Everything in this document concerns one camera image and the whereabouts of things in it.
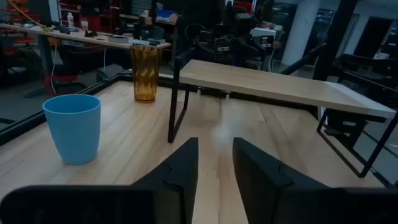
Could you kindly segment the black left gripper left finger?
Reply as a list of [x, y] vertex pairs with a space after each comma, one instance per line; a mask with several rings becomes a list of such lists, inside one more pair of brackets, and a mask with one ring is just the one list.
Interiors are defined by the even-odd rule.
[[189, 138], [131, 184], [133, 223], [191, 223], [198, 182], [198, 138]]

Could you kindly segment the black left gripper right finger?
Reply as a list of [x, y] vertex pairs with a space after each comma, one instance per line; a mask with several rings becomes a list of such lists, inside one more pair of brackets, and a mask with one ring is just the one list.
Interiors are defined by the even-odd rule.
[[328, 223], [328, 187], [243, 138], [233, 139], [234, 173], [249, 223]]

